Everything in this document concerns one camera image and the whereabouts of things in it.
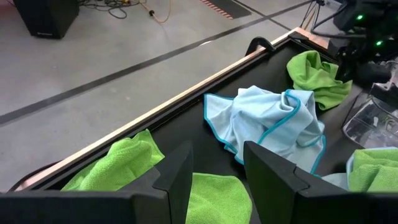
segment cloth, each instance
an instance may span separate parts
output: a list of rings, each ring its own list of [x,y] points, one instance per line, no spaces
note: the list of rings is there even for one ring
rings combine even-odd
[[[294,56],[287,63],[287,71],[295,90],[314,91],[321,110],[339,105],[350,93],[352,81],[335,80],[338,66],[321,62],[319,53],[310,50]]]
[[[347,183],[347,173],[335,173],[329,174],[322,177],[322,180],[325,180],[337,187],[340,187],[344,190],[348,190],[348,183]]]
[[[145,130],[132,139],[114,143],[106,156],[77,173],[62,190],[115,191],[163,158],[150,132]],[[187,224],[249,223],[251,212],[251,199],[238,178],[193,174]]]
[[[252,86],[235,98],[205,95],[205,120],[225,149],[243,161],[244,141],[266,149],[313,173],[325,147],[312,91],[272,93]]]
[[[398,192],[398,149],[355,150],[349,189]]]

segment clear plastic container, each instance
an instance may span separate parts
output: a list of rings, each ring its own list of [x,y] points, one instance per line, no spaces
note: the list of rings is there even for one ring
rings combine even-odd
[[[343,131],[348,138],[364,148],[398,147],[397,117],[396,107],[373,95],[362,93],[351,109]]]

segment black tray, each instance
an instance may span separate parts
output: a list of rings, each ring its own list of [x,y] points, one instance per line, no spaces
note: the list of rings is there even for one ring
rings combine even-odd
[[[335,62],[324,48],[297,33],[275,44],[274,47],[273,51],[264,50],[261,54],[241,63],[211,83],[201,86],[193,93],[189,93],[182,99],[157,111],[118,134],[112,141],[75,159],[67,166],[29,186],[26,190],[61,189],[79,170],[104,156],[113,142],[122,138],[131,138],[136,133],[149,129],[159,149],[165,155],[183,142],[191,141],[194,172],[234,175],[244,183],[249,191],[244,167],[234,160],[233,154],[223,149],[223,145],[216,140],[203,119],[203,94],[215,93],[234,97],[237,95],[238,88],[248,88],[252,85],[275,93],[285,91],[292,88],[293,85],[286,70],[287,62],[293,56],[307,50],[317,50],[320,52],[322,60]],[[361,148],[346,139],[341,132],[346,115],[360,92],[361,89],[354,86],[349,97],[342,104],[328,111],[317,111],[318,119],[325,124],[326,151],[316,174],[327,175],[334,172],[345,172],[345,162],[355,149]],[[255,209],[252,220],[255,223],[259,221]]]

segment light blue microfiber cloth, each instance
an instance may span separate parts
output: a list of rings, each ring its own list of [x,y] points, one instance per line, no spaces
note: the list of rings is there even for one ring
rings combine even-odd
[[[241,164],[244,141],[254,141],[314,173],[326,145],[312,91],[276,94],[252,86],[235,98],[206,94],[204,115],[217,140]]]

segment gray concrete floor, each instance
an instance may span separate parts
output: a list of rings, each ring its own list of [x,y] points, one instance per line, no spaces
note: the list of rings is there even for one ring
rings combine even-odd
[[[241,0],[265,15],[304,0]],[[168,1],[148,0],[159,17]],[[274,17],[300,25],[308,5]],[[323,7],[320,18],[334,10]],[[81,7],[63,40],[31,37],[17,11],[0,0],[0,115],[140,62],[252,22],[228,35],[0,126],[0,191],[29,172],[79,151],[153,107],[243,57],[253,37],[288,30],[261,15],[229,20],[199,0],[174,0],[158,25],[141,6],[127,19]],[[322,31],[336,32],[329,22]]]

